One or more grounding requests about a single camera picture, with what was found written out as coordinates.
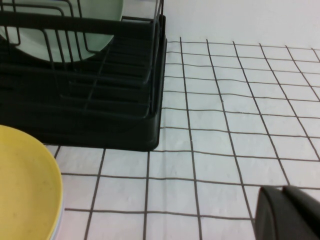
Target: dish rack tray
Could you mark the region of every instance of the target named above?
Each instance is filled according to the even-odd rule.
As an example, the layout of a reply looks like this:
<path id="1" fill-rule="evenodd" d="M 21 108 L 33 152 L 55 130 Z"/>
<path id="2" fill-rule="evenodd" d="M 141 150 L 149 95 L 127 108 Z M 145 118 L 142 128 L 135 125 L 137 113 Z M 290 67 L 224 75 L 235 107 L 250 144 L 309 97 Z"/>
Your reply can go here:
<path id="1" fill-rule="evenodd" d="M 8 34 L 0 37 L 0 124 L 46 144 L 156 148 L 167 48 L 164 1 L 156 6 L 153 19 L 123 16 L 117 22 L 22 13 L 14 1 L 1 1 L 0 26 L 18 34 L 20 28 L 42 31 L 50 61 L 16 49 L 20 43 L 6 40 Z M 86 33 L 114 37 L 93 57 L 81 59 L 78 52 L 80 61 L 66 63 L 61 54 L 62 62 L 54 62 L 46 30 L 55 30 L 59 46 L 61 31 L 84 40 Z"/>

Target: black object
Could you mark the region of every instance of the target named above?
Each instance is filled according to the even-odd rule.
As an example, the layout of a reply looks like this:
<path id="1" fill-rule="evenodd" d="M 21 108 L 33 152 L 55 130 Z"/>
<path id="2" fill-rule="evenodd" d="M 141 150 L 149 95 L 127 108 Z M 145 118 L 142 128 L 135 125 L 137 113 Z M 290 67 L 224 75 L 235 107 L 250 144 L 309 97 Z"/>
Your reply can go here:
<path id="1" fill-rule="evenodd" d="M 156 148 L 167 48 L 164 1 L 156 2 L 154 19 L 124 16 L 116 22 L 18 13 L 15 7 L 29 5 L 0 1 L 0 26 L 17 27 L 18 34 L 19 28 L 42 31 L 50 59 L 29 56 L 15 48 L 19 42 L 1 39 L 0 124 L 46 144 L 136 151 Z M 4 6 L 13 6 L 14 12 L 5 11 Z M 74 33 L 76 40 L 79 33 L 114 38 L 93 57 L 81 59 L 78 48 L 81 61 L 65 63 L 62 54 L 62 63 L 55 63 L 47 29 L 55 30 L 59 46 L 61 31 L 66 37 Z"/>
<path id="2" fill-rule="evenodd" d="M 320 203 L 297 187 L 264 186 L 255 215 L 256 240 L 320 240 Z"/>

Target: wire rack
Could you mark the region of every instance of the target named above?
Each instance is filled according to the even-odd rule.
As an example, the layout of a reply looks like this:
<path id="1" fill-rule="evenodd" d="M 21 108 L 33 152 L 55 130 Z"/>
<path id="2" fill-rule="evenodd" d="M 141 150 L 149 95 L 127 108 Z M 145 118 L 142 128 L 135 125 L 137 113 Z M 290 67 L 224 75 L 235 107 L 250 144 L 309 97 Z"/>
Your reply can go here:
<path id="1" fill-rule="evenodd" d="M 84 137 L 70 140 L 70 135 L 131 136 L 128 131 L 141 121 L 160 116 L 166 48 L 164 1 L 156 0 L 153 19 L 123 16 L 121 21 L 82 17 L 80 0 L 75 17 L 70 1 L 61 1 L 69 6 L 70 16 L 56 6 L 0 1 L 0 26 L 5 29 L 5 38 L 0 39 L 0 124 L 22 129 L 47 143 L 126 148 L 121 141 L 108 145 L 106 140 L 91 143 Z M 20 8 L 49 9 L 59 15 L 19 12 Z M 16 29 L 17 42 L 10 40 L 8 28 Z M 20 29 L 42 32 L 49 61 L 17 49 L 22 41 Z M 61 62 L 54 62 L 48 31 L 54 31 Z M 114 37 L 102 51 L 94 51 L 87 34 Z M 65 60 L 62 39 L 67 42 L 70 62 Z M 82 57 L 82 41 L 93 55 L 88 59 Z M 158 120 L 153 125 L 158 128 Z M 153 132 L 158 138 L 158 130 Z"/>

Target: black dish rack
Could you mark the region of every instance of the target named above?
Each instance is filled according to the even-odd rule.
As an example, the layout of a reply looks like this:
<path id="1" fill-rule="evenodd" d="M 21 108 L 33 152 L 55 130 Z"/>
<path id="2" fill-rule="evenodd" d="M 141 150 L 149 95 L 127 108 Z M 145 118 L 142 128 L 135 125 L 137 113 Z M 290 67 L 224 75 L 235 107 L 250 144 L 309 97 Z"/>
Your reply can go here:
<path id="1" fill-rule="evenodd" d="M 153 19 L 123 16 L 121 21 L 84 18 L 81 11 L 80 17 L 72 17 L 16 10 L 26 5 L 1 0 L 0 26 L 15 27 L 17 34 L 20 28 L 42 31 L 50 61 L 27 55 L 16 49 L 19 42 L 1 37 L 0 124 L 46 144 L 156 148 L 167 48 L 164 1 L 156 1 Z M 66 63 L 61 54 L 59 63 L 53 61 L 46 30 L 55 30 L 60 49 L 61 31 L 67 39 L 70 33 L 76 39 L 81 33 L 85 43 L 85 33 L 114 37 L 93 57 L 82 59 L 78 47 L 80 61 Z"/>

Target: yellow bowl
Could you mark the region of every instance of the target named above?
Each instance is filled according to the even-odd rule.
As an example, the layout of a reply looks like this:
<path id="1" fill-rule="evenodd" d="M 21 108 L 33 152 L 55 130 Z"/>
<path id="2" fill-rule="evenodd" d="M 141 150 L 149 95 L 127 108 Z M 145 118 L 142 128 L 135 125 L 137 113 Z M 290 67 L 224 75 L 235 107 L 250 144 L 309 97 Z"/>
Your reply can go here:
<path id="1" fill-rule="evenodd" d="M 0 125 L 0 240 L 49 240 L 62 198 L 61 173 L 48 149 Z"/>

